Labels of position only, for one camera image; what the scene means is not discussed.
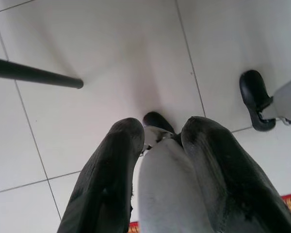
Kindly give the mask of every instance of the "black metal rod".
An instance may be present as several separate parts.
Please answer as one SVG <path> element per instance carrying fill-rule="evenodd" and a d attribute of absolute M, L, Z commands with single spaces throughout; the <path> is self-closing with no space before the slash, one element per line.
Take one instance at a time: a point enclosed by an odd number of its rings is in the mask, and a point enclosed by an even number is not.
<path fill-rule="evenodd" d="M 80 89 L 84 83 L 82 79 L 48 72 L 41 69 L 27 67 L 0 59 L 0 78 L 44 83 L 57 86 L 67 86 Z"/>

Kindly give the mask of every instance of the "black pole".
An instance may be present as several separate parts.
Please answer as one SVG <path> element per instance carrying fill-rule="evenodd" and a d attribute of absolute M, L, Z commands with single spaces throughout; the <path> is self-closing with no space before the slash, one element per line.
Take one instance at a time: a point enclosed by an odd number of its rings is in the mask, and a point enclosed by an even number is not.
<path fill-rule="evenodd" d="M 67 86 L 80 89 L 84 83 L 81 79 L 27 67 L 0 59 L 0 78 Z"/>

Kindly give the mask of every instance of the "white tile floor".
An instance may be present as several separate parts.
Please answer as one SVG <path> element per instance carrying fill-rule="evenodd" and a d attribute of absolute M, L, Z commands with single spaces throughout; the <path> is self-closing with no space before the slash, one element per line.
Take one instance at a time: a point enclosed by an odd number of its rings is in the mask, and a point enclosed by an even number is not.
<path fill-rule="evenodd" d="M 0 233 L 55 232 L 76 172 L 117 120 L 156 110 L 179 132 L 205 112 L 250 127 L 239 75 L 258 69 L 270 94 L 291 80 L 291 0 L 0 0 L 0 58 L 85 81 L 0 79 Z M 291 193 L 291 127 L 234 135 Z"/>

